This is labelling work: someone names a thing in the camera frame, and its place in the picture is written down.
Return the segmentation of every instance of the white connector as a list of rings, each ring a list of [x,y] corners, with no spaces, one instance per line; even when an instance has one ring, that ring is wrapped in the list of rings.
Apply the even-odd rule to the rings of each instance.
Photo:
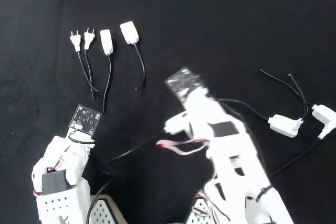
[[[89,47],[95,36],[96,35],[94,29],[92,30],[91,33],[89,33],[89,29],[84,33],[84,41],[85,41],[84,50],[89,50]]]
[[[269,128],[287,137],[295,137],[303,123],[301,118],[293,120],[283,115],[274,115],[268,119]]]
[[[75,35],[71,32],[70,40],[75,47],[75,51],[80,52],[80,42],[81,42],[82,37],[80,36],[80,34],[78,34],[78,31],[76,32],[77,34]]]
[[[105,55],[110,55],[113,53],[113,44],[111,32],[109,29],[100,31],[101,45],[103,46],[103,50]]]
[[[336,112],[324,105],[314,104],[312,109],[312,115],[324,124],[323,130],[318,136],[319,139],[323,139],[334,128],[336,128]]]
[[[139,41],[139,34],[132,21],[121,24],[120,29],[127,44],[136,44]]]

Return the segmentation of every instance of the cable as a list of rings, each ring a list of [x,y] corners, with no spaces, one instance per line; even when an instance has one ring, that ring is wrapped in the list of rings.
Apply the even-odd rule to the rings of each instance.
[[[109,62],[110,62],[110,72],[109,72],[109,76],[107,78],[106,88],[105,88],[105,92],[104,92],[103,113],[105,113],[105,110],[106,110],[106,97],[107,97],[107,93],[108,93],[108,90],[109,90],[109,87],[110,87],[110,82],[113,82],[113,72],[114,72],[113,71],[114,65],[113,65],[113,60],[111,59],[111,55],[107,55],[107,57],[109,58]]]
[[[88,85],[90,85],[90,87],[92,87],[93,90],[95,90],[95,92],[99,92],[98,89],[96,89],[89,80],[88,74],[86,73],[86,70],[85,70],[85,67],[84,67],[84,64],[83,64],[83,60],[82,60],[82,57],[80,56],[79,51],[77,52],[77,55],[78,55],[80,65],[82,67],[82,70],[83,70],[83,73],[84,73],[84,76],[85,76],[85,79],[86,79]]]
[[[90,77],[90,82],[91,84],[93,85],[93,79],[92,79],[92,71],[91,71],[91,64],[89,62],[89,59],[88,59],[88,51],[87,49],[84,49],[84,58],[85,58],[85,61],[86,61],[86,65],[88,67],[88,70],[89,70],[89,77]],[[94,95],[95,91],[93,90],[93,88],[91,87],[91,97],[93,100],[96,99],[96,96]]]
[[[285,85],[287,88],[291,89],[291,90],[292,90],[298,97],[302,98],[301,95],[299,94],[299,92],[296,91],[295,88],[293,88],[293,87],[292,87],[291,85],[289,85],[288,83],[286,83],[286,82],[284,82],[284,81],[282,81],[282,80],[280,80],[280,79],[278,79],[278,78],[272,76],[271,74],[269,74],[269,73],[263,71],[262,69],[259,69],[259,71],[260,71],[261,73],[265,74],[266,76],[271,77],[272,79],[274,79],[274,80],[276,80],[276,81],[282,83],[282,84]],[[310,103],[310,102],[308,102],[308,101],[306,101],[306,103],[307,103],[309,106],[313,106],[313,104]]]
[[[101,193],[105,190],[105,188],[108,187],[108,185],[113,181],[113,178],[111,178],[110,180],[108,180],[100,189],[99,191],[97,192],[96,196],[94,197],[93,201],[91,202],[91,205],[89,207],[89,210],[88,210],[88,214],[86,216],[86,224],[90,224],[90,215],[91,215],[91,212],[93,210],[93,207],[96,205],[97,201],[98,201],[98,198],[99,196],[101,195]]]
[[[135,50],[137,51],[136,54],[139,56],[139,60],[140,60],[141,67],[142,67],[143,79],[142,79],[142,82],[141,82],[141,86],[145,86],[145,84],[146,84],[146,69],[145,69],[145,65],[143,63],[143,59],[142,59],[141,53],[140,53],[140,51],[138,49],[138,46],[136,45],[136,43],[134,43],[133,45],[135,47]]]
[[[68,138],[69,138],[72,142],[74,142],[74,143],[76,143],[76,144],[96,144],[96,143],[97,143],[97,141],[84,142],[84,141],[80,141],[80,140],[77,140],[77,139],[72,138],[71,136],[74,135],[77,131],[78,131],[78,130],[75,130],[75,131],[71,132],[71,133],[68,135]]]
[[[307,106],[307,101],[305,99],[305,96],[303,95],[303,92],[302,90],[300,89],[298,83],[296,82],[296,80],[294,79],[294,76],[290,73],[288,74],[289,78],[291,79],[291,81],[294,83],[296,89],[299,91],[299,94],[301,95],[301,98],[302,98],[302,101],[303,101],[303,107],[305,109],[305,113],[303,114],[303,117],[302,119],[305,119],[305,117],[307,116],[308,114],[308,106]]]
[[[117,156],[117,157],[115,157],[115,158],[113,158],[113,159],[107,161],[107,163],[109,164],[109,163],[111,163],[111,162],[113,162],[113,161],[116,161],[117,159],[120,159],[120,158],[122,158],[122,157],[124,157],[124,156],[126,156],[126,155],[128,155],[128,154],[130,154],[130,153],[132,153],[132,152],[134,152],[134,151],[136,151],[137,149],[141,148],[143,145],[145,145],[145,144],[147,144],[147,143],[149,143],[149,142],[151,142],[151,141],[153,141],[153,140],[156,140],[162,133],[164,133],[164,132],[163,132],[163,131],[160,131],[158,134],[154,135],[154,136],[151,137],[149,140],[147,140],[147,141],[145,141],[145,142],[143,142],[143,143],[141,143],[141,144],[135,146],[134,148],[132,148],[132,149],[130,149],[130,150],[124,152],[123,154],[121,154],[121,155],[119,155],[119,156]]]
[[[218,99],[221,102],[236,102],[236,103],[240,103],[246,107],[248,107],[253,113],[255,113],[256,116],[258,116],[260,119],[264,120],[264,121],[268,121],[268,119],[261,115],[258,111],[256,111],[251,105],[247,104],[246,102],[243,101],[239,101],[239,100],[234,100],[234,99]]]
[[[281,166],[279,169],[275,170],[274,172],[268,174],[268,177],[272,177],[278,172],[282,171],[283,169],[287,168],[288,166],[292,165],[295,161],[299,160],[300,158],[304,157],[307,153],[309,153],[315,146],[317,146],[318,143],[320,143],[320,139],[317,139],[312,145],[310,145],[305,151],[303,151],[301,154],[293,158],[291,161],[287,162],[283,166]]]

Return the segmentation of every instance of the white robotic hand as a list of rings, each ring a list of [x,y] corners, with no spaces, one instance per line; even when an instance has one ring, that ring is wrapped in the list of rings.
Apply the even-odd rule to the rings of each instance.
[[[84,224],[90,187],[82,173],[96,143],[91,139],[101,113],[79,105],[66,137],[54,136],[32,171],[34,195],[42,223]]]
[[[193,206],[186,223],[203,223],[207,216],[209,223],[293,224],[264,172],[244,123],[228,114],[209,95],[201,79],[187,68],[168,78],[166,84],[185,112],[168,120],[165,130],[168,133],[185,130],[192,139],[159,141],[157,145],[180,155],[207,147],[206,157],[214,165],[213,177],[196,195],[196,204],[203,200],[206,206],[203,210]],[[187,153],[178,148],[181,144],[199,142],[203,143],[202,147]]]

